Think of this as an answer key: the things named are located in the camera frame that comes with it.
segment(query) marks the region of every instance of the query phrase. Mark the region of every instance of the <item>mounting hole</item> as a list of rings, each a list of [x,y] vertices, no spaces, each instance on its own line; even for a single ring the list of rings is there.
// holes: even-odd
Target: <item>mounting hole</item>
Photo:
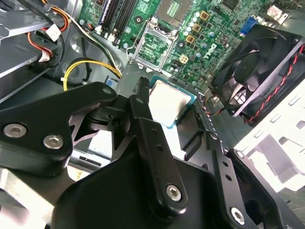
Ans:
[[[112,121],[112,125],[113,125],[113,126],[119,126],[119,125],[121,125],[121,124],[122,124],[122,120],[119,119],[119,118],[116,118],[116,119],[114,119],[114,120]]]
[[[152,129],[152,132],[157,135],[158,134],[158,131],[156,129]]]
[[[157,145],[157,149],[159,150],[159,151],[163,151],[164,149],[163,149],[163,147],[161,146],[161,145]]]
[[[104,88],[103,92],[105,92],[106,94],[111,94],[111,91],[109,89],[107,89],[107,88]]]
[[[142,99],[140,99],[140,98],[136,98],[135,99],[136,101],[138,101],[139,103],[141,103],[141,104],[143,104],[144,102],[143,102],[143,100]]]
[[[232,178],[231,178],[228,174],[226,174],[225,177],[226,177],[229,181],[232,181]]]

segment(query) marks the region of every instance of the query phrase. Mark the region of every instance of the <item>black fan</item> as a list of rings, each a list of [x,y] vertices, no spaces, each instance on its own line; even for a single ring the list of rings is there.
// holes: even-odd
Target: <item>black fan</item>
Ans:
[[[257,105],[280,83],[302,43],[301,36],[255,26],[212,81],[228,112],[254,115]]]

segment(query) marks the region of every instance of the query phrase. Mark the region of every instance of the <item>metal rivet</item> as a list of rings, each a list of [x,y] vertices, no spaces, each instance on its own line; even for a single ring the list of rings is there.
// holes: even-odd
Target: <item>metal rivet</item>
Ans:
[[[236,222],[238,222],[240,225],[244,225],[244,216],[238,210],[237,208],[231,208],[231,214]]]
[[[175,202],[181,200],[181,192],[175,185],[168,185],[166,187],[166,193]]]
[[[27,128],[25,128],[21,124],[12,123],[4,127],[3,132],[7,137],[18,138],[25,136],[25,134],[27,133]]]
[[[210,133],[210,135],[211,135],[212,139],[214,139],[214,140],[217,140],[217,139],[218,139],[218,137],[216,136],[216,134]]]
[[[140,99],[140,98],[136,98],[135,99],[136,101],[138,101],[139,103],[141,103],[141,104],[143,104],[144,102],[143,102],[143,100],[142,99]]]
[[[239,150],[234,150],[234,151],[235,151],[235,153],[236,153],[240,158],[243,158],[243,157],[244,157],[243,153],[240,152]]]
[[[105,92],[106,94],[111,94],[111,91],[109,89],[107,89],[107,88],[104,88],[103,92]]]
[[[43,139],[43,144],[48,149],[60,149],[63,146],[63,139],[58,135],[48,135]]]

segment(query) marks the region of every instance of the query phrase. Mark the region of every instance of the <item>cooling fan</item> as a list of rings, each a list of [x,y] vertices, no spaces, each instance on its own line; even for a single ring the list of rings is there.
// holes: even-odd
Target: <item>cooling fan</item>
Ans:
[[[253,117],[262,103],[281,84],[305,40],[299,35],[257,25],[242,40],[223,68],[212,80],[212,88],[230,115]],[[281,96],[291,91],[301,74],[288,76],[269,98],[268,106],[260,113],[265,116]]]

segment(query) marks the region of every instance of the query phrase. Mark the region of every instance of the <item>ram slot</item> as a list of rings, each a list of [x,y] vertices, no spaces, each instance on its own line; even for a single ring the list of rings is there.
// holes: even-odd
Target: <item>ram slot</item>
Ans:
[[[108,12],[107,12],[107,16],[106,16],[105,21],[103,23],[103,29],[104,30],[109,29],[109,27],[112,23],[113,17],[115,15],[116,9],[119,5],[119,2],[120,2],[120,0],[113,0],[110,3],[110,6],[109,6],[109,9],[108,9]]]
[[[130,15],[133,13],[134,6],[137,0],[126,0],[123,8],[121,10],[121,14],[115,24],[115,29],[117,30],[117,37],[121,36],[125,26],[130,18]]]

